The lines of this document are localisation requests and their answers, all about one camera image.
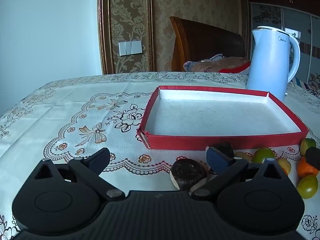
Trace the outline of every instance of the yellow-green fruit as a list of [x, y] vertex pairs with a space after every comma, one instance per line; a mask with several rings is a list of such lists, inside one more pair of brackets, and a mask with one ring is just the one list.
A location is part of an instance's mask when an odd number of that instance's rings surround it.
[[247, 155], [247, 154], [245, 154], [244, 152], [236, 152], [235, 154], [234, 154], [234, 156], [236, 157], [241, 157], [241, 158], [243, 158], [243, 159], [246, 159], [249, 163], [251, 162], [251, 159], [250, 159], [250, 157]]
[[310, 147], [316, 147], [316, 141], [311, 138], [305, 138], [300, 144], [300, 155], [304, 156]]
[[261, 148], [254, 153], [252, 162], [263, 163], [267, 158], [275, 158], [273, 151], [270, 148]]
[[291, 163], [289, 163], [288, 160], [286, 160], [285, 158], [281, 157], [281, 158], [277, 159], [277, 163], [280, 165], [281, 168], [285, 169], [287, 174], [290, 173], [290, 171], [291, 171]]
[[315, 175], [308, 175], [304, 177], [298, 184], [297, 190], [300, 196], [308, 199], [314, 196], [318, 190], [318, 180]]

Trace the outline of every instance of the metal screw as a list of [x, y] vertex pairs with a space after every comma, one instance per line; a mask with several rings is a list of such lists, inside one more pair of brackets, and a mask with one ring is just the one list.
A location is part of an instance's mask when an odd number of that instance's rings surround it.
[[119, 196], [122, 195], [122, 193], [123, 192], [121, 190], [119, 190], [119, 189], [109, 189], [107, 191], [107, 196], [108, 197], [119, 197]]
[[210, 195], [210, 191], [204, 188], [197, 189], [194, 193], [198, 197], [207, 197]]

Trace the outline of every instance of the damask wallpaper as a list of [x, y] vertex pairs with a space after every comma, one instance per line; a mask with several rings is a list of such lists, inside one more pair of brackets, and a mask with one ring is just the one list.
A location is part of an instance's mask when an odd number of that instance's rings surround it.
[[239, 0], [153, 0], [152, 2], [157, 71], [171, 70], [175, 34], [170, 16], [239, 33]]
[[[110, 0], [113, 60], [116, 73], [148, 71], [146, 0]], [[142, 41], [142, 52], [119, 56], [121, 41]]]

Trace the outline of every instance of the kettle lid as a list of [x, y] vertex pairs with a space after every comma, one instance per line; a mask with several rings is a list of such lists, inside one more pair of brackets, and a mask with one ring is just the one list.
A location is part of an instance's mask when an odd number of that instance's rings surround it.
[[268, 30], [272, 30], [272, 31], [275, 31], [275, 32], [281, 32], [283, 34], [286, 34], [289, 36], [288, 33], [286, 33], [285, 31], [281, 30], [281, 29], [277, 29], [275, 27], [270, 27], [270, 26], [258, 26], [256, 30], [261, 30], [261, 29], [268, 29]]

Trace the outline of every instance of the light blue kettle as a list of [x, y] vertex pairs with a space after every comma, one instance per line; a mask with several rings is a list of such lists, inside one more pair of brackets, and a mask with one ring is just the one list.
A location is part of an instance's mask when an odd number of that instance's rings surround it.
[[[255, 47], [252, 54], [247, 89], [269, 91], [280, 101], [300, 63], [298, 41], [289, 33], [269, 26], [252, 31]], [[290, 45], [293, 63], [289, 72]]]

